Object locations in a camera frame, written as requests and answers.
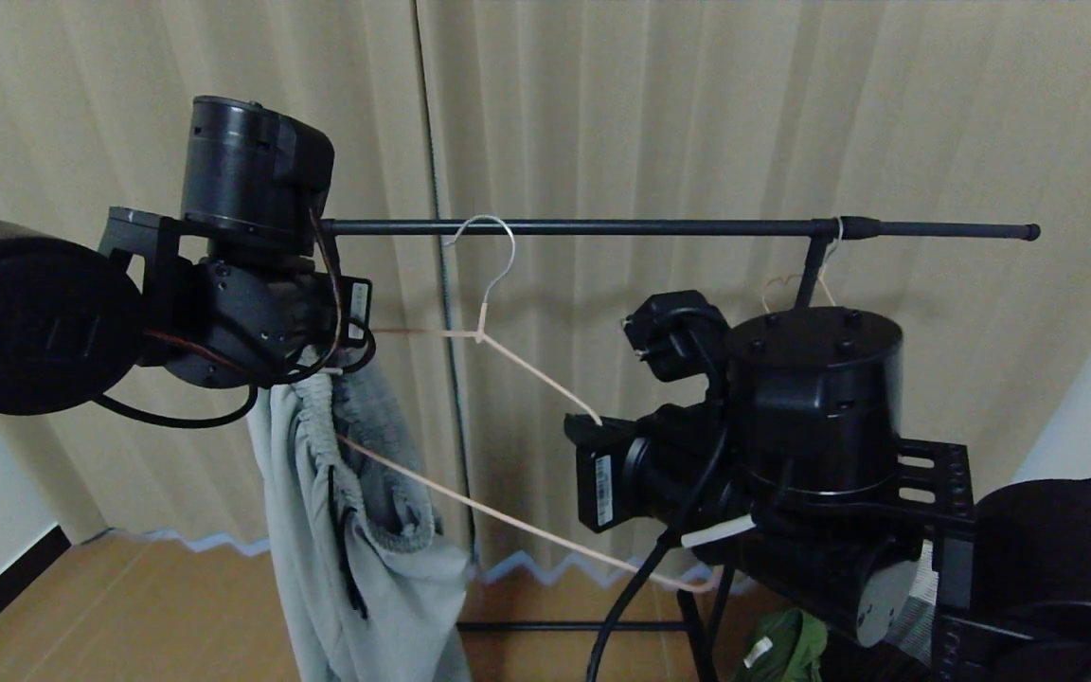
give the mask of curtain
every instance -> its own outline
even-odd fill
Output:
[[[1091,3],[419,3],[449,217],[1039,222],[1042,240],[879,238],[837,250],[837,301],[903,325],[904,435],[964,443],[1005,484],[1091,346]],[[524,238],[488,328],[606,415],[700,397],[659,384],[618,320],[696,288],[732,324],[801,268],[782,238]],[[463,239],[459,314],[506,259]],[[815,295],[817,302],[822,294]],[[772,306],[793,285],[770,289]],[[499,355],[460,350],[470,489],[644,557],[658,526],[576,522],[576,411]],[[479,519],[489,565],[563,552]]]
[[[96,247],[109,205],[175,215],[191,97],[259,100],[315,125],[336,151],[327,215],[430,212],[419,61],[409,3],[0,3],[0,219]],[[184,255],[204,253],[187,240]],[[346,272],[375,279],[375,324],[442,326],[431,240],[356,238]],[[445,347],[382,338],[382,364],[427,468],[460,487]],[[199,418],[245,392],[204,392],[134,369],[109,392]],[[2,419],[75,540],[105,527],[185,539],[263,538],[247,428],[172,431],[80,406]],[[449,529],[464,531],[459,510]]]
[[[878,238],[828,267],[837,301],[903,325],[903,433],[969,445],[979,493],[1008,482],[1091,347],[1091,3],[0,3],[0,219],[94,247],[109,205],[177,212],[200,94],[324,130],[333,217],[439,204],[445,217],[1040,222],[1033,244]],[[702,385],[656,383],[618,320],[683,288],[748,319],[804,249],[524,238],[489,330],[601,414],[635,418]],[[477,237],[340,250],[349,275],[375,279],[382,326],[441,327],[447,299],[472,327],[506,259],[505,241]],[[793,286],[767,294],[787,306]],[[430,476],[642,555],[652,524],[594,536],[576,522],[562,435],[575,407],[471,342],[380,344]],[[110,393],[187,416],[242,399],[156,369]],[[264,536],[240,424],[175,432],[95,406],[0,422],[75,539]],[[466,541],[467,514],[441,510]],[[484,519],[477,530],[488,565],[520,549],[563,560]]]

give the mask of green bag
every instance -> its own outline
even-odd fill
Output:
[[[741,668],[735,682],[822,682],[819,657],[828,647],[828,627],[800,608],[769,613],[757,622],[750,649],[769,638],[771,648]]]

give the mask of cylindrical motor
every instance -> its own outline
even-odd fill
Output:
[[[333,164],[329,139],[303,122],[257,103],[196,97],[181,215],[225,230],[209,242],[213,260],[308,255],[308,213],[321,215]]]
[[[896,493],[902,342],[891,320],[841,307],[731,330],[731,422],[756,500],[793,507]]]

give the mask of horizontal bar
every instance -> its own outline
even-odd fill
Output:
[[[1036,225],[947,224],[947,222],[882,222],[860,216],[840,219],[506,219],[516,234],[613,237],[843,237],[886,236],[1038,238]],[[461,219],[328,219],[322,227],[333,237],[448,236]],[[503,227],[476,222],[466,234],[497,236]]]
[[[595,632],[600,621],[471,621],[458,622],[463,632]],[[614,631],[687,632],[683,621],[621,621]]]

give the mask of black drawstring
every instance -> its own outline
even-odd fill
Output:
[[[356,577],[351,574],[351,564],[348,562],[348,545],[345,541],[345,534],[348,530],[348,517],[350,514],[356,513],[355,508],[350,506],[343,510],[343,516],[340,516],[336,511],[336,489],[334,489],[334,466],[328,467],[326,470],[326,484],[329,491],[327,496],[327,507],[331,513],[331,524],[333,524],[334,530],[334,543],[339,548],[339,571],[343,573],[343,582],[348,591],[348,603],[351,605],[352,610],[358,610],[360,612],[360,618],[364,621],[369,620],[369,606],[364,603],[364,597],[360,594],[360,586],[356,585]]]

